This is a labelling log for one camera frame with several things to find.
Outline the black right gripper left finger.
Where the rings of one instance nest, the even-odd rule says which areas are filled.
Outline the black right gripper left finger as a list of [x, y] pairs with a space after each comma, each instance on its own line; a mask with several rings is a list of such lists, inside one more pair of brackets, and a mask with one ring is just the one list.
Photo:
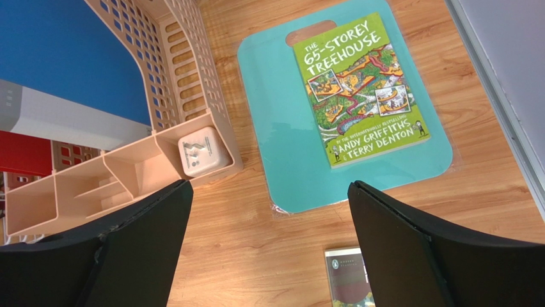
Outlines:
[[166, 306], [194, 191], [178, 180], [92, 222], [1, 248], [2, 306]]

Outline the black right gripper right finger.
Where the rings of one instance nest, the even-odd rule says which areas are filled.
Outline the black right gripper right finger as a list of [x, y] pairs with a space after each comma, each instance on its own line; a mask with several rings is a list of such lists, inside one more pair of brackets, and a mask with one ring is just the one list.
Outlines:
[[472, 230], [362, 181], [347, 195], [380, 306], [544, 305], [544, 244]]

